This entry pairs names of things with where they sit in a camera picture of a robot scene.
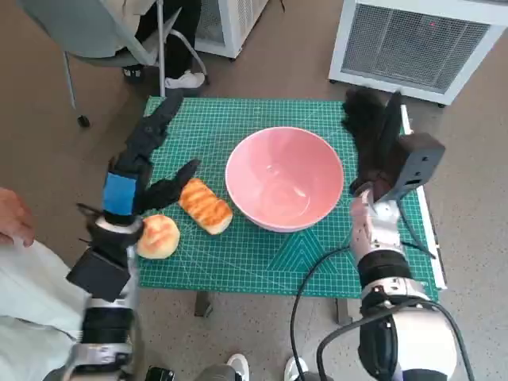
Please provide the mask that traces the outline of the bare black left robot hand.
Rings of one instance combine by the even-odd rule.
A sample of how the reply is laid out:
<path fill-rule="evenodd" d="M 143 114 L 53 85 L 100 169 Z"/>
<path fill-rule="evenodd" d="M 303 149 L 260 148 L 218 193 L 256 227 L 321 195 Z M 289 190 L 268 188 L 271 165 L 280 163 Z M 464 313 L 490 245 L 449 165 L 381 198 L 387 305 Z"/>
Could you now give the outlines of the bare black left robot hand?
<path fill-rule="evenodd" d="M 102 192 L 107 221 L 128 225 L 136 216 L 162 210 L 180 199 L 200 160 L 190 160 L 171 179 L 148 183 L 153 169 L 151 155 L 165 142 L 168 126 L 182 104 L 183 93 L 172 91 L 152 114 L 137 122 L 124 150 L 110 160 Z"/>

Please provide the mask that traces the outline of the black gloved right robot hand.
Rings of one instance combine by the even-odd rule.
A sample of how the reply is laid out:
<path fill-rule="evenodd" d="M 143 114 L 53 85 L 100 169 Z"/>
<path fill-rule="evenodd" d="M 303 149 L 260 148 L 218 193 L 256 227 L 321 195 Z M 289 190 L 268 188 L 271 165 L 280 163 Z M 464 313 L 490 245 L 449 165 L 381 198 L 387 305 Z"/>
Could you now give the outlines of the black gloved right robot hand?
<path fill-rule="evenodd" d="M 354 87 L 346 91 L 342 104 L 342 126 L 353 139 L 357 152 L 357 177 L 350 185 L 352 194 L 373 191 L 380 200 L 391 189 L 387 161 L 402 125 L 402 94 L 394 92 L 387 103 L 374 90 Z"/>

